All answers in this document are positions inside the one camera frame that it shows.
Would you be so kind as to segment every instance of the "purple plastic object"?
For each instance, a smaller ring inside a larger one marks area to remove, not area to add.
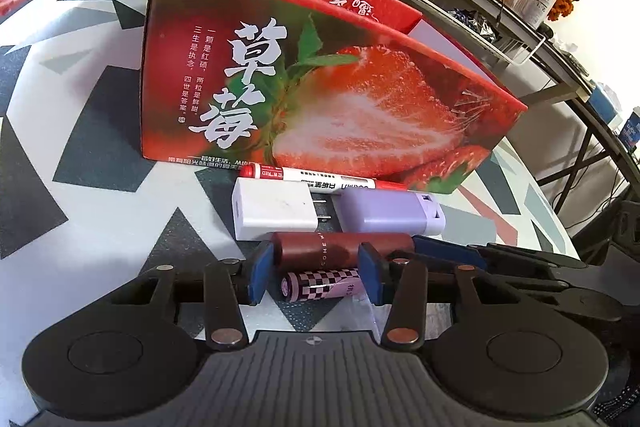
[[[446,224],[438,202],[424,192],[347,187],[334,206],[343,232],[438,235]]]

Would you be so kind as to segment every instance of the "checkered pattern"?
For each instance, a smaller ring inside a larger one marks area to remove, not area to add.
[[[317,272],[302,272],[296,274],[298,285],[300,286],[300,297],[298,300],[324,299],[332,286],[341,281],[358,277],[358,270],[346,268],[342,270],[319,270]]]

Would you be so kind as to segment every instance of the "strawberry box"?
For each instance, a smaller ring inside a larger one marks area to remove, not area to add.
[[[146,158],[451,192],[526,109],[398,0],[148,0]]]

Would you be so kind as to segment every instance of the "metal screw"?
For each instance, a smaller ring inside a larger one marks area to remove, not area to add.
[[[242,333],[234,328],[220,328],[211,333],[211,340],[222,346],[234,346],[242,340]]]
[[[410,328],[394,328],[386,337],[395,344],[413,344],[418,340],[418,332]]]

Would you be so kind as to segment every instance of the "whiteboard marker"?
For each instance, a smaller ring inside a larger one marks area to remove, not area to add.
[[[273,167],[259,163],[249,163],[240,168],[240,177],[255,178],[257,180],[284,180],[291,182],[305,182],[311,192],[321,194],[336,194],[346,187],[386,188],[386,190],[407,190],[406,185],[394,182],[374,180],[372,178],[357,178],[356,176],[341,176],[329,172],[306,171],[289,167]]]

